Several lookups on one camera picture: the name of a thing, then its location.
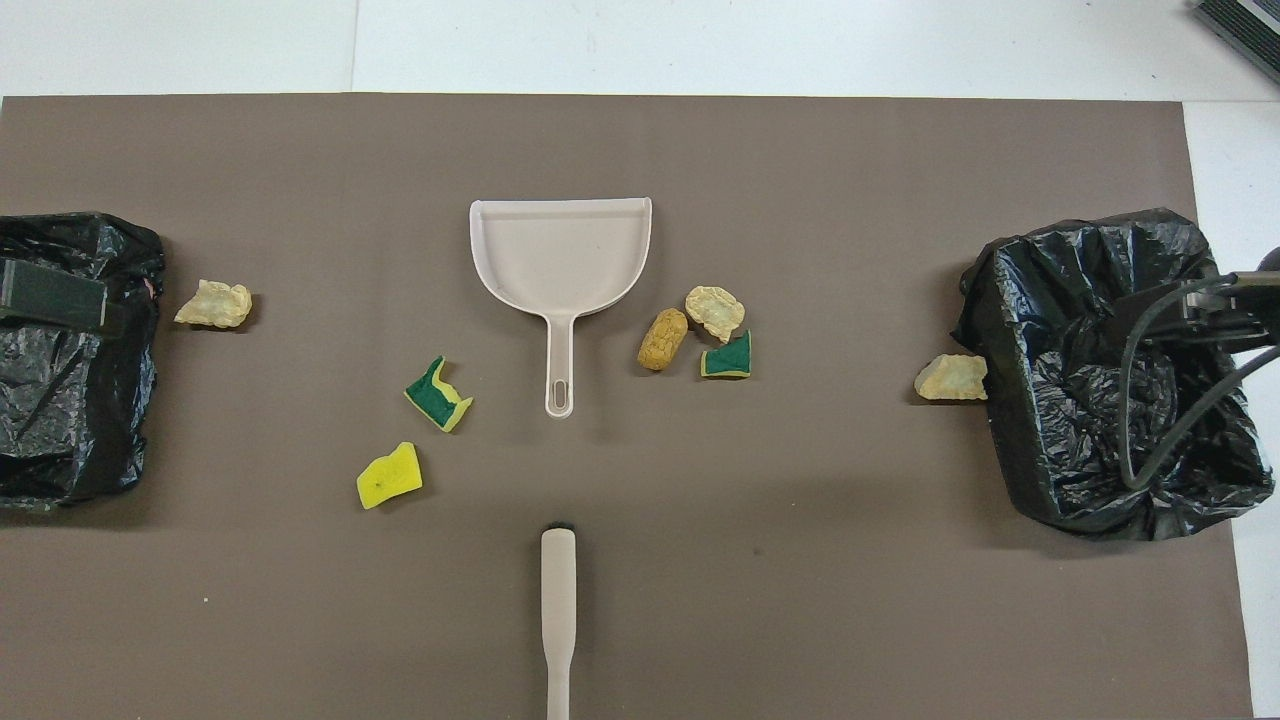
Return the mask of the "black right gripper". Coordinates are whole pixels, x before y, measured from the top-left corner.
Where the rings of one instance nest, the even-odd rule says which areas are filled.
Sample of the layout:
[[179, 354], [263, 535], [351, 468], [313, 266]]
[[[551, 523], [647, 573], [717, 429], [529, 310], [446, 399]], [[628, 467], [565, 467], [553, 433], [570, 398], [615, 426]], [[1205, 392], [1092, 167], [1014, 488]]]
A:
[[[1192, 338], [1221, 343], [1239, 354], [1267, 346], [1280, 347], [1280, 246], [1253, 272], [1235, 274], [1226, 288], [1187, 291], [1185, 284], [1161, 284], [1124, 295], [1111, 302], [1110, 342], [1124, 346], [1138, 338], [1151, 343], [1185, 343]], [[1196, 305], [1193, 323], [1187, 296]]]

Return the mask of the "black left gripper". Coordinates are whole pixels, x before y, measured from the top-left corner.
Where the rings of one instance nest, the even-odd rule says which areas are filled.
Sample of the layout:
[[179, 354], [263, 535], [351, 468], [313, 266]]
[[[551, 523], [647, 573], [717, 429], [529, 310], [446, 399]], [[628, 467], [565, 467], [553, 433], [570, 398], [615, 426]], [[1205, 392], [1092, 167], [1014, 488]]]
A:
[[119, 338], [127, 307], [108, 299], [105, 284], [54, 268], [0, 259], [0, 319], [15, 318]]

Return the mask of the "pale foam piece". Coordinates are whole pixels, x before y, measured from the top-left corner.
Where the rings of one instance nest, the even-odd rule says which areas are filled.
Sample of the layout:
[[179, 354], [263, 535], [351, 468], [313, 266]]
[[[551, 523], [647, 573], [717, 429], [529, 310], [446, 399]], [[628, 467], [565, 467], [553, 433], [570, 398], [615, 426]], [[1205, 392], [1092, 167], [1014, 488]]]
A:
[[745, 306], [726, 288], [719, 286], [695, 286], [685, 297], [687, 315], [700, 324], [722, 345], [733, 338], [733, 333], [745, 319]]
[[982, 356], [941, 354], [919, 370], [913, 388], [928, 401], [986, 401], [987, 373]]
[[246, 323], [252, 307], [253, 296], [246, 286], [200, 279], [195, 295], [180, 306], [174, 322], [234, 329]]

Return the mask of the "all yellow sponge piece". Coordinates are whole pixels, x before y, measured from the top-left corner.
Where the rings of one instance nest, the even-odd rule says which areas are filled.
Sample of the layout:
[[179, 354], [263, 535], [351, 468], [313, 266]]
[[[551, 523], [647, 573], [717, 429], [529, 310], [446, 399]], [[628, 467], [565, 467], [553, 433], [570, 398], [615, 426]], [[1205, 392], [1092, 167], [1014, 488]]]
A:
[[361, 507], [365, 510], [421, 489], [422, 471], [413, 443], [401, 442], [388, 455], [375, 457], [357, 475], [355, 486]]

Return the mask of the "green and yellow sponge piece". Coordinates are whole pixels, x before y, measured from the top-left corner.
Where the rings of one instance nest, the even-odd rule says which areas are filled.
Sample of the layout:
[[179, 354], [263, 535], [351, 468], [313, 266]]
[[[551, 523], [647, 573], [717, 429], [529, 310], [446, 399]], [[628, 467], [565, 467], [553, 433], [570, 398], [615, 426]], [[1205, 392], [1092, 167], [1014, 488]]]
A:
[[444, 355], [436, 356], [425, 373], [403, 389], [406, 400], [443, 433], [452, 433], [471, 409], [474, 397], [463, 397], [443, 373]]

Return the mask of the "small green sponge piece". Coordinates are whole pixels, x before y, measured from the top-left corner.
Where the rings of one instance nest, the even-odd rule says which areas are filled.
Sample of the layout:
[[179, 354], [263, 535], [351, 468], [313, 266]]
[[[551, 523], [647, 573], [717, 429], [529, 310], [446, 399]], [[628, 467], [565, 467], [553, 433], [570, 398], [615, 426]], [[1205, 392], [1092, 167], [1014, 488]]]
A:
[[745, 331], [728, 343], [707, 350], [700, 356], [704, 379], [745, 379], [753, 374], [753, 333]]

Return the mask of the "beige plastic dustpan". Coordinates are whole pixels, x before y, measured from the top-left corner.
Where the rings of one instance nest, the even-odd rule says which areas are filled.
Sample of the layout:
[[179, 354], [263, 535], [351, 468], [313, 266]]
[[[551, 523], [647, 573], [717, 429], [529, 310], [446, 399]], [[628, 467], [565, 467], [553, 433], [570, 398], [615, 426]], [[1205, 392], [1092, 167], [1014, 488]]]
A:
[[653, 201], [476, 200], [468, 208], [474, 265], [500, 302], [547, 325], [544, 409], [575, 410], [575, 325], [616, 305], [639, 281], [652, 242]]

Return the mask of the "brown cork-like lump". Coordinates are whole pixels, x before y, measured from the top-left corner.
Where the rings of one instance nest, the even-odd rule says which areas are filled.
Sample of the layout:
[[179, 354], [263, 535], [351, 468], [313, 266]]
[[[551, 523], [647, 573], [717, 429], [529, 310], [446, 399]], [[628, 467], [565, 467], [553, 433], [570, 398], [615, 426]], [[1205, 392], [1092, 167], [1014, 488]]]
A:
[[689, 319], [677, 307], [658, 313], [637, 350], [637, 364], [649, 372], [663, 372], [678, 354], [689, 333]]

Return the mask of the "beige hand brush black bristles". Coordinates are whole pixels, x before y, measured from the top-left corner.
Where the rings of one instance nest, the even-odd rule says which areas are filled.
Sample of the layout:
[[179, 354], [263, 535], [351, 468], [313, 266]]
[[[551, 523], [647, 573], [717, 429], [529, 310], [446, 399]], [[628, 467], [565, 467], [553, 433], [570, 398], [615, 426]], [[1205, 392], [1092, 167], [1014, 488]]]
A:
[[540, 536], [541, 646], [547, 661], [547, 720], [570, 720], [570, 678], [577, 635], [575, 529], [552, 523]]

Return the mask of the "bin lined with black bag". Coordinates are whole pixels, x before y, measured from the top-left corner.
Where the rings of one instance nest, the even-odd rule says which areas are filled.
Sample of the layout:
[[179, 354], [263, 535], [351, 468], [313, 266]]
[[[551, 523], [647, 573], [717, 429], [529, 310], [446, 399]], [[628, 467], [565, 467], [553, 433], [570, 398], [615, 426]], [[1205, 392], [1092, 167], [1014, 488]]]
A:
[[105, 284], [122, 337], [0, 319], [0, 509], [49, 512], [133, 488], [156, 366], [166, 254], [157, 233], [100, 211], [0, 217], [0, 259]]
[[1242, 382], [1280, 347], [1110, 342], [1114, 300], [1161, 284], [1221, 290], [1236, 273], [1165, 208], [983, 249], [960, 282], [954, 338], [987, 361], [989, 428], [1019, 512], [1098, 541], [1165, 541], [1274, 495]]

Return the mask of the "dark ribbed panel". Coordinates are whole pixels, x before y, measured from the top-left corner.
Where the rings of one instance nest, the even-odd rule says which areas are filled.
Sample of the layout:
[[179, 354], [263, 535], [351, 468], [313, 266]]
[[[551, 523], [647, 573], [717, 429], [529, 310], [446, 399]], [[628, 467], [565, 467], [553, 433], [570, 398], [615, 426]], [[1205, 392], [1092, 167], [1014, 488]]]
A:
[[1192, 0], [1193, 15], [1280, 85], [1280, 0]]

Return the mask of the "brown table mat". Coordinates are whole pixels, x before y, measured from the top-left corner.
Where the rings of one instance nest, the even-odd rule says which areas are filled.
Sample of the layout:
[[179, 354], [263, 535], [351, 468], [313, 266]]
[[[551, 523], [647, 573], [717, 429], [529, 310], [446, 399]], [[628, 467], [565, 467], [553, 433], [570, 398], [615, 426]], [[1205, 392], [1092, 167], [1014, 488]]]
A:
[[[637, 197], [646, 265], [576, 322], [554, 419], [468, 208]], [[1042, 527], [984, 409], [913, 393], [986, 243], [1148, 208], [1196, 215], [1175, 102], [8, 97], [0, 214], [122, 217], [168, 270], [140, 487], [0, 514], [0, 720], [543, 717], [552, 521], [575, 717], [1248, 714], [1229, 525]], [[175, 323], [200, 279], [246, 323]], [[745, 306], [749, 378], [700, 377], [695, 286]], [[449, 434], [403, 396], [439, 355], [474, 397]], [[362, 509], [401, 442], [424, 487]]]

